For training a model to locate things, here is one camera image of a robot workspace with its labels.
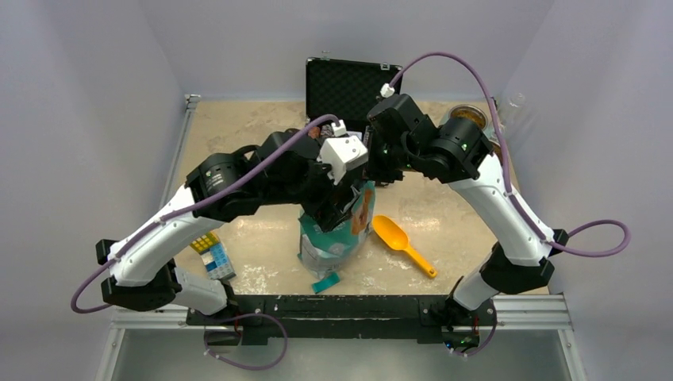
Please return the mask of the yellow plastic scoop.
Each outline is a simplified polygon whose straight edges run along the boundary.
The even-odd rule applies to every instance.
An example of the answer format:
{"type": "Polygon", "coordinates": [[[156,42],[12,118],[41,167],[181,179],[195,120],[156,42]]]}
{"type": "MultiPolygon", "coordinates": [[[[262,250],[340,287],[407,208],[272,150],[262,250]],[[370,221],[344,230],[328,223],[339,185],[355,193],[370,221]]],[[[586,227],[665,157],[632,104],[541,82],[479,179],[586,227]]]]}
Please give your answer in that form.
{"type": "Polygon", "coordinates": [[[430,279],[437,277],[437,269],[412,247],[408,235],[396,222],[387,216],[375,215],[372,227],[389,249],[404,253],[430,279]]]}

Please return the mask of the green pet food bag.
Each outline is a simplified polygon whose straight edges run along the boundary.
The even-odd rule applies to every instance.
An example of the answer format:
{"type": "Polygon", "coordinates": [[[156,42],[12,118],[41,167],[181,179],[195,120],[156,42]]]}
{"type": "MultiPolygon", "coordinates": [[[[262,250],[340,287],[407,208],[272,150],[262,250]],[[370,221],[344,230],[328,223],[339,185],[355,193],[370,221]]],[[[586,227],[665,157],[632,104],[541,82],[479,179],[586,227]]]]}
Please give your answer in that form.
{"type": "Polygon", "coordinates": [[[302,266],[316,279],[337,272],[349,257],[357,253],[371,232],[376,201],[375,184],[366,182],[350,209],[350,217],[329,232],[321,231],[314,219],[301,212],[299,221],[302,266]]]}

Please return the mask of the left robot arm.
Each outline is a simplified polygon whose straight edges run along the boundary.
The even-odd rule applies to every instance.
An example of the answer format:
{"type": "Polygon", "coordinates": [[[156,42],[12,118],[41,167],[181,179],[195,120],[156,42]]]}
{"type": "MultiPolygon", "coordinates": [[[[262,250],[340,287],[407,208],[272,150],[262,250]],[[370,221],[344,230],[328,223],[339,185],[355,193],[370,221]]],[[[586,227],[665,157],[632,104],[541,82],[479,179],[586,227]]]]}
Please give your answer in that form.
{"type": "Polygon", "coordinates": [[[209,156],[172,199],[132,236],[101,241],[100,260],[110,262],[102,299],[128,310],[168,304],[230,323],[237,304],[220,280],[183,270],[175,256],[191,242],[262,206],[296,204],[328,232],[351,216],[360,194],[366,146],[348,135],[313,139],[287,130],[263,144],[209,156]]]}

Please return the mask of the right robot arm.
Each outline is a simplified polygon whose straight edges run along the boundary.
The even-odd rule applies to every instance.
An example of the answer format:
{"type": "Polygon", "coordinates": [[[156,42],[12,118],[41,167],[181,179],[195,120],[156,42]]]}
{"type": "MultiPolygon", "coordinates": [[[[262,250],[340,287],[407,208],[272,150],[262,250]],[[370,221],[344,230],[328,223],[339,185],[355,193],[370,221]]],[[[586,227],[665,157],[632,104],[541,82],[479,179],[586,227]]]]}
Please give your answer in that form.
{"type": "Polygon", "coordinates": [[[549,258],[557,250],[546,240],[566,244],[568,235],[539,221],[523,202],[522,209],[533,220],[528,225],[510,201],[516,190],[505,180],[502,159],[483,133],[486,117],[481,110],[456,106],[435,126],[408,94],[394,94],[376,104],[367,119],[371,179],[394,182],[403,171],[415,171],[447,184],[497,239],[481,267],[463,277],[448,297],[445,311],[452,321],[466,322],[497,294],[548,285],[555,271],[549,258]]]}

